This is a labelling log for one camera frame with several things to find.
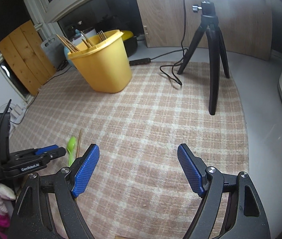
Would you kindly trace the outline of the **yellow plastic utensil bin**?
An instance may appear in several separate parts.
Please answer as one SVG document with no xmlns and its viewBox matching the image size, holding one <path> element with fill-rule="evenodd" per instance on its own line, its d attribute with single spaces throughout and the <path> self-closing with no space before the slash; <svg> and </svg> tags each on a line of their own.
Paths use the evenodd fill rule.
<svg viewBox="0 0 282 239">
<path fill-rule="evenodd" d="M 68 53 L 76 69 L 90 87 L 103 93 L 118 93 L 132 79 L 129 59 L 123 43 L 123 32 L 111 30 L 104 33 L 105 40 L 99 35 L 90 37 L 94 44 L 88 48 L 84 42 L 76 47 L 78 51 Z"/>
</svg>

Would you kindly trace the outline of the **checkered woven table mat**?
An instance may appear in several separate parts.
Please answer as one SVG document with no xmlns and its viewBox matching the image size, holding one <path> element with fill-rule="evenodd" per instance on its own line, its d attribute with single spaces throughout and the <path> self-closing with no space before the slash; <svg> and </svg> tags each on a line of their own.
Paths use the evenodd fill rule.
<svg viewBox="0 0 282 239">
<path fill-rule="evenodd" d="M 159 64 L 132 68 L 121 92 L 95 92 L 77 70 L 39 92 L 9 140 L 11 152 L 81 136 L 100 159 L 77 203 L 95 238 L 182 238 L 200 204 L 177 158 L 185 143 L 227 174 L 249 169 L 244 113 L 236 84 L 220 78 L 217 112 L 210 115 L 208 63 L 189 63 L 171 84 Z"/>
</svg>

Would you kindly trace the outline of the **black tripod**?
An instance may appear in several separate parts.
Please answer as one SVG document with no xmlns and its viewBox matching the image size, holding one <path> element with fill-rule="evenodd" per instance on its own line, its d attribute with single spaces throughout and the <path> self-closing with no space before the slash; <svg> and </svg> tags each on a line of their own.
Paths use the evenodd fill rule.
<svg viewBox="0 0 282 239">
<path fill-rule="evenodd" d="M 189 45 L 188 51 L 183 57 L 183 62 L 177 74 L 182 74 L 196 48 L 204 35 L 207 37 L 209 49 L 210 64 L 210 97 L 209 97 L 209 113 L 215 115 L 218 102 L 220 66 L 223 66 L 224 74 L 227 79 L 230 78 L 228 57 L 222 31 L 219 27 L 219 20 L 216 14 L 215 4 L 210 0 L 203 0 L 200 5 L 192 7 L 193 12 L 202 11 L 201 22 L 194 33 Z"/>
</svg>

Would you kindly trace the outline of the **light wooden panel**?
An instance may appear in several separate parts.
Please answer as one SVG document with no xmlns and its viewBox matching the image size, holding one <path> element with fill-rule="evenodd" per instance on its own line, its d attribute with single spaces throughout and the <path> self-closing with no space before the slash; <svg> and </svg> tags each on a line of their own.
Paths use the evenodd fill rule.
<svg viewBox="0 0 282 239">
<path fill-rule="evenodd" d="M 189 46 L 203 0 L 137 0 L 149 48 Z M 268 60 L 272 41 L 272 9 L 267 0 L 210 0 L 215 4 L 227 51 Z"/>
</svg>

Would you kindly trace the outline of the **pine wooden board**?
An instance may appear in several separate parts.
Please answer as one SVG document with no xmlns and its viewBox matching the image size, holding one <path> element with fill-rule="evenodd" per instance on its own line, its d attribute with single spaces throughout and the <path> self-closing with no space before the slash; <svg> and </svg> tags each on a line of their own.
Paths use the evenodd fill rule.
<svg viewBox="0 0 282 239">
<path fill-rule="evenodd" d="M 42 39 L 32 21 L 20 25 L 0 41 L 3 58 L 33 96 L 56 73 L 41 43 Z"/>
</svg>

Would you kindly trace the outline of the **white blue electric kettle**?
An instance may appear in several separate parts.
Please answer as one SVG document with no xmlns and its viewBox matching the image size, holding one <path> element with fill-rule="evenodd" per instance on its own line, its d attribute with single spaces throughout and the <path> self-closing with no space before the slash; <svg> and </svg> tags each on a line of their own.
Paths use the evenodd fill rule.
<svg viewBox="0 0 282 239">
<path fill-rule="evenodd" d="M 83 33 L 85 34 L 85 36 L 87 36 L 88 38 L 91 38 L 93 36 L 95 36 L 97 34 L 97 32 L 95 31 L 95 28 L 89 28 L 83 31 Z M 82 39 L 84 38 L 84 36 L 82 35 L 82 33 L 78 30 L 75 29 L 75 35 L 72 36 L 69 41 L 74 45 L 77 46 L 78 44 L 82 43 Z M 68 58 L 68 54 L 70 53 L 70 50 L 65 46 L 64 49 L 64 54 L 65 57 L 68 61 L 68 63 L 70 64 L 70 66 L 75 67 L 73 62 Z"/>
</svg>

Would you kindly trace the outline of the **green plastic spoon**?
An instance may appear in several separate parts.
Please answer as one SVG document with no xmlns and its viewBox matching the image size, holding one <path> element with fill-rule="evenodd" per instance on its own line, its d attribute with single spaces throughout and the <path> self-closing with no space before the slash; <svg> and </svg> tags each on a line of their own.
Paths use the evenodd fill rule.
<svg viewBox="0 0 282 239">
<path fill-rule="evenodd" d="M 75 160 L 75 150 L 76 150 L 76 137 L 72 136 L 68 143 L 66 150 L 68 152 L 68 166 L 70 167 Z"/>
</svg>

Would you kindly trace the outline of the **brown wooden chopstick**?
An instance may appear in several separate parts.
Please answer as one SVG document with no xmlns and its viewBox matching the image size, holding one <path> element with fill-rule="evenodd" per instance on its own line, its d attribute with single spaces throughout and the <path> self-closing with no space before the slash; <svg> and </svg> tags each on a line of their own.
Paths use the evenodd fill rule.
<svg viewBox="0 0 282 239">
<path fill-rule="evenodd" d="M 82 41 L 84 42 L 84 44 L 88 47 L 88 48 L 92 48 L 94 46 L 94 44 L 89 40 L 89 38 L 84 34 L 83 31 L 80 31 L 82 36 L 84 37 L 82 39 Z"/>
</svg>

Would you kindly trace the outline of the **yellow lidded black pot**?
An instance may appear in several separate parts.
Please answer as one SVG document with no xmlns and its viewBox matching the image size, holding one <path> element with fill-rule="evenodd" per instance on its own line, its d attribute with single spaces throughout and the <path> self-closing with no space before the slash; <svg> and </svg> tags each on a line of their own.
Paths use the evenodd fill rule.
<svg viewBox="0 0 282 239">
<path fill-rule="evenodd" d="M 127 57 L 134 55 L 138 48 L 137 37 L 133 34 L 132 31 L 122 30 L 122 40 L 124 43 L 125 51 Z"/>
</svg>

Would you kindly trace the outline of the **metal fork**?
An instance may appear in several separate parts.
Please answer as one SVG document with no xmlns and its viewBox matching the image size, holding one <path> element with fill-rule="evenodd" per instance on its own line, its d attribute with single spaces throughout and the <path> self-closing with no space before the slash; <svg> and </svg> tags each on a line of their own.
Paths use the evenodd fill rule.
<svg viewBox="0 0 282 239">
<path fill-rule="evenodd" d="M 97 32 L 97 35 L 99 36 L 100 40 L 103 42 L 107 39 L 103 31 Z"/>
</svg>

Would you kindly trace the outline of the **grey cutting board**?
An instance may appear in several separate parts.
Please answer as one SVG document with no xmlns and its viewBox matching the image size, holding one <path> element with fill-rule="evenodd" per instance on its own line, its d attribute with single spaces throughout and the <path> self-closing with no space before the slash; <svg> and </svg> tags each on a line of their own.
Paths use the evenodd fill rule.
<svg viewBox="0 0 282 239">
<path fill-rule="evenodd" d="M 58 70 L 65 60 L 63 44 L 56 35 L 50 36 L 41 43 L 41 48 L 52 65 Z"/>
</svg>

